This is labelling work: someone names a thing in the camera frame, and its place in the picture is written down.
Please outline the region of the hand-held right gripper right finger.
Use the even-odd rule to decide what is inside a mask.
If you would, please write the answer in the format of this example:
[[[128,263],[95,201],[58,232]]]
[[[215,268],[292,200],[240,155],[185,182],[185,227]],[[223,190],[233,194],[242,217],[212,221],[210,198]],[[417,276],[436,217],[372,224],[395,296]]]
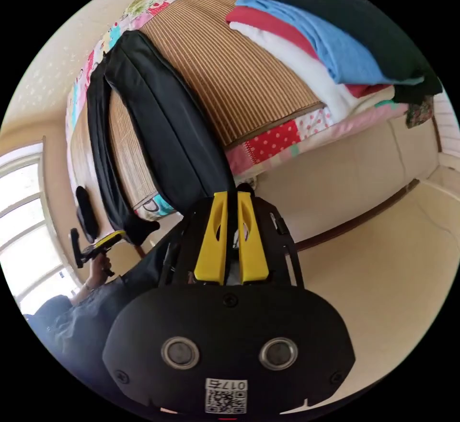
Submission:
[[[269,269],[250,193],[237,193],[237,209],[241,283],[264,282]]]

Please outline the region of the person's left hand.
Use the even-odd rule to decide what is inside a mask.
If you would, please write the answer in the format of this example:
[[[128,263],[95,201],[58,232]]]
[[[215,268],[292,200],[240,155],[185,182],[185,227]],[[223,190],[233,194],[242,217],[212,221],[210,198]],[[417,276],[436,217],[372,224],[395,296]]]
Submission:
[[[89,290],[95,290],[104,285],[112,275],[110,259],[105,253],[100,253],[90,262],[89,277],[85,285]]]

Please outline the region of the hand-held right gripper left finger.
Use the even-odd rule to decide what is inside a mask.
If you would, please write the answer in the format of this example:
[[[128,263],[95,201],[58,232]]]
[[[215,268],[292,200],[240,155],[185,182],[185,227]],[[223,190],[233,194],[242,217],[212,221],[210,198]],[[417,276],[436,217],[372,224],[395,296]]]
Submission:
[[[227,231],[228,193],[215,193],[195,265],[194,277],[197,281],[205,283],[224,282]]]

